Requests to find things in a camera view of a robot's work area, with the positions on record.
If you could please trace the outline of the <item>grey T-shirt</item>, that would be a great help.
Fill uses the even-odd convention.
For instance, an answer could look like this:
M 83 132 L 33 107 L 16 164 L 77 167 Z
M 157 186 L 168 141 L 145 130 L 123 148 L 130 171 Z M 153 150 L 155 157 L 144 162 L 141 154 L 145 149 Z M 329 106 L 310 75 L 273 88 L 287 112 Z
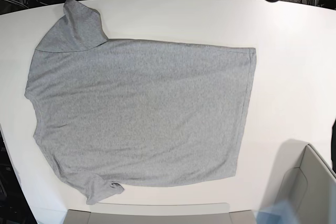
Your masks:
M 109 39 L 76 0 L 42 38 L 25 97 L 55 175 L 93 205 L 124 185 L 233 177 L 256 69 L 254 48 Z

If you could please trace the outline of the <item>grey bin front edge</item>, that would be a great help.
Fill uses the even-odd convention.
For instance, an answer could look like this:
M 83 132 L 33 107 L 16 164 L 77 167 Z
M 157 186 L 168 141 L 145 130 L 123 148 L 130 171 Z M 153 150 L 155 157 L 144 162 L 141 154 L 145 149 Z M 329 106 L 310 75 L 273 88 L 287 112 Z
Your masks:
M 64 223 L 256 223 L 251 210 L 230 212 L 227 203 L 123 205 L 98 203 L 90 210 L 69 209 Z

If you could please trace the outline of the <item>blue translucent bag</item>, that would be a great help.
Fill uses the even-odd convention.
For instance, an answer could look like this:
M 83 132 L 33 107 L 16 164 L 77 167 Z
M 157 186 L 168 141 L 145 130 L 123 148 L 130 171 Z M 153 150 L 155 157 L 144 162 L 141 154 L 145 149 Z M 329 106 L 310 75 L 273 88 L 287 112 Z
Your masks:
M 299 223 L 289 201 L 283 200 L 258 211 L 257 224 L 297 224 Z

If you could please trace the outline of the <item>grey cardboard box right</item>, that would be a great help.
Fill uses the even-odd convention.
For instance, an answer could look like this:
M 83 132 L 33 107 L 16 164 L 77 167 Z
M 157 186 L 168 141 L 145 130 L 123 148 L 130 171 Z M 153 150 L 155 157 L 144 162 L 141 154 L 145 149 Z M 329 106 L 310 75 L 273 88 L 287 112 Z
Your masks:
M 285 173 L 278 200 L 283 223 L 335 223 L 335 172 L 312 145 Z

